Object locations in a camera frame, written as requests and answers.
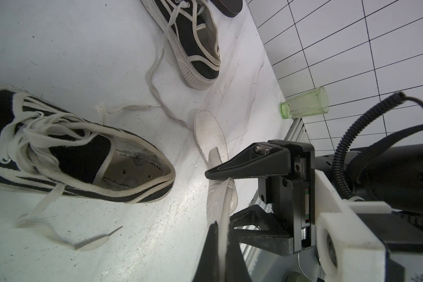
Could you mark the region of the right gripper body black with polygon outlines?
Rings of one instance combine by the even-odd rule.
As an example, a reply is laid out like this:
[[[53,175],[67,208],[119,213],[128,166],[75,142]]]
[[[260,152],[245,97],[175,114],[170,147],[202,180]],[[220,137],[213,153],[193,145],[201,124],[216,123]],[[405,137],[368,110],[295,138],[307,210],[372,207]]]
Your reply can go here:
[[[295,254],[315,246],[315,150],[311,144],[300,142],[271,140],[263,144],[268,146],[269,155],[279,150],[281,155],[269,165],[283,170],[258,180],[258,195],[265,204],[271,204],[270,214],[280,225],[268,246],[272,253]]]

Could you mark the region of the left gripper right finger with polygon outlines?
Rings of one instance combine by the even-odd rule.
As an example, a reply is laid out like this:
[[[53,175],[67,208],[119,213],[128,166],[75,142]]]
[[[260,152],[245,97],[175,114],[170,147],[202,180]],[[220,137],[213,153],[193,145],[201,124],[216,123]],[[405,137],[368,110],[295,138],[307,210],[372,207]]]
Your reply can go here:
[[[226,282],[251,282],[235,230],[230,227],[226,253]]]

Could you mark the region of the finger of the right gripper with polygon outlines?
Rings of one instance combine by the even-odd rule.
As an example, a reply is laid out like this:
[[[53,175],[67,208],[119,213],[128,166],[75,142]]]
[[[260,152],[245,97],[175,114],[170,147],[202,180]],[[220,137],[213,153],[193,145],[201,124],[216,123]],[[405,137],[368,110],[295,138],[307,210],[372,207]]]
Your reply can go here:
[[[273,213],[252,205],[230,217],[237,241],[279,256],[294,254],[294,238]]]
[[[209,180],[267,178],[291,172],[292,148],[285,141],[253,143],[227,162],[205,172]]]

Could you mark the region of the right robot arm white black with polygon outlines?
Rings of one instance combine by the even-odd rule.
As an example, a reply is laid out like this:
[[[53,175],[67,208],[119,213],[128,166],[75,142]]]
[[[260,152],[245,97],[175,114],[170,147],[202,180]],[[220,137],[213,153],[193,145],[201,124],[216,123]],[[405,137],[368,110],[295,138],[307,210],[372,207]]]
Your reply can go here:
[[[230,219],[239,242],[290,256],[316,245],[318,179],[322,171],[331,191],[343,200],[385,202],[385,216],[364,212],[362,220],[388,252],[423,253],[423,144],[399,142],[423,131],[423,124],[392,133],[373,145],[352,149],[356,137],[373,121],[410,97],[397,92],[361,115],[346,131],[334,154],[317,157],[312,145],[272,140],[254,143],[206,172],[210,180],[258,179],[258,194],[271,204]]]

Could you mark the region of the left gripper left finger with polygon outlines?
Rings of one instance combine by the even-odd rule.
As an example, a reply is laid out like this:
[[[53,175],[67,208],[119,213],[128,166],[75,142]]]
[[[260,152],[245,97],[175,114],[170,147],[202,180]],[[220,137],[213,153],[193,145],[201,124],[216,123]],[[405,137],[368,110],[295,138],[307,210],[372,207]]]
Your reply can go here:
[[[218,282],[219,280],[218,231],[217,223],[209,226],[193,282]]]

